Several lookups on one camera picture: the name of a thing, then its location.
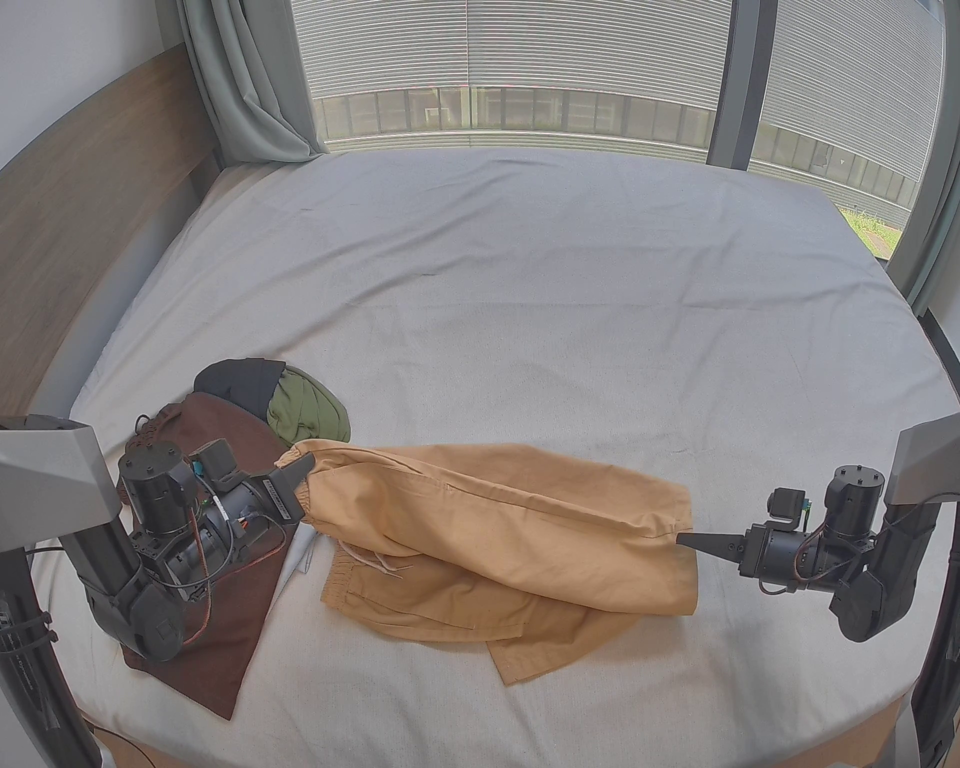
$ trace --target wrinkled sheet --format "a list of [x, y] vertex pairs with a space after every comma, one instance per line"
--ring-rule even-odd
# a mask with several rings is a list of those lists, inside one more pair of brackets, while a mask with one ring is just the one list
[[[724, 533], [762, 521], [776, 486], [806, 489], [819, 519], [835, 467], [886, 472], [902, 428], [957, 410], [906, 304], [821, 192], [600, 153], [228, 171], [72, 416], [115, 459], [138, 414], [248, 355], [322, 380], [355, 444], [519, 442], [610, 462], [687, 485], [697, 530]], [[78, 704], [198, 766], [747, 766], [910, 685], [948, 540], [943, 524], [912, 610], [867, 643], [841, 636], [827, 595], [768, 597], [700, 556], [695, 615], [641, 619], [504, 688], [482, 645], [391, 640], [325, 609], [320, 539], [229, 723], [128, 669], [58, 553], [37, 556], [35, 576]]]

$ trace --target corrugated metal siding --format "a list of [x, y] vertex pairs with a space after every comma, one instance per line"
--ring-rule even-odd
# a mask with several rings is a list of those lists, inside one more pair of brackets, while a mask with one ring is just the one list
[[466, 7], [471, 85], [614, 91], [716, 109], [730, 0], [468, 0]]
[[784, 168], [781, 165], [774, 165], [769, 162], [759, 160], [750, 161], [752, 173], [769, 176], [773, 179], [782, 179], [784, 181], [798, 181], [802, 184], [820, 187], [827, 194], [827, 197], [835, 205], [851, 210], [860, 210], [869, 213], [871, 216], [877, 216], [892, 227], [903, 228], [906, 226], [906, 220], [910, 218], [909, 208], [902, 205], [891, 203], [876, 195], [870, 195], [853, 189], [846, 184], [840, 184], [830, 179], [823, 179], [812, 174], [805, 174], [801, 171], [794, 171], [790, 168]]
[[293, 10], [314, 98], [468, 84], [464, 0], [293, 0]]
[[942, 60], [943, 28], [916, 0], [780, 0], [761, 119], [918, 180]]
[[551, 147], [555, 149], [621, 152], [628, 155], [666, 157], [673, 160], [706, 162], [707, 151], [656, 141], [634, 141], [611, 136], [584, 136], [574, 133], [529, 131], [448, 131], [401, 133], [339, 139], [326, 144], [330, 152], [386, 149], [429, 149], [437, 147]]

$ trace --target green cloth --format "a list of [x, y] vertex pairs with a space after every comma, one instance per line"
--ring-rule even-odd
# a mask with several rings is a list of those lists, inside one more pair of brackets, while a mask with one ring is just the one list
[[288, 365], [267, 406], [267, 423], [287, 446], [301, 440], [350, 441], [350, 421], [340, 400], [315, 378]]

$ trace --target drawstring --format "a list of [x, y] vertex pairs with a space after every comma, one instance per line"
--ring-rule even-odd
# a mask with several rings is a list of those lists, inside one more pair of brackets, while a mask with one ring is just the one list
[[371, 568], [373, 568], [373, 570], [380, 571], [380, 573], [382, 573], [384, 576], [393, 576], [396, 579], [402, 579], [403, 577], [400, 576], [397, 571], [412, 567], [411, 565], [402, 565], [401, 567], [390, 565], [383, 559], [383, 556], [377, 552], [374, 552], [373, 556], [377, 558], [379, 563], [374, 563], [373, 561], [367, 560], [367, 558], [363, 557], [357, 552], [354, 552], [353, 549], [351, 549], [347, 544], [344, 544], [342, 541], [339, 543], [340, 546], [343, 547], [344, 552], [350, 555], [356, 562], [362, 563], [363, 565], [369, 565]]

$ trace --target wooden headboard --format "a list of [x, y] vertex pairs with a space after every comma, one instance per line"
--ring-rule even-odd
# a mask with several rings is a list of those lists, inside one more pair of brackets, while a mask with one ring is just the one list
[[0, 414], [25, 414], [84, 302], [216, 146], [181, 44], [0, 169]]

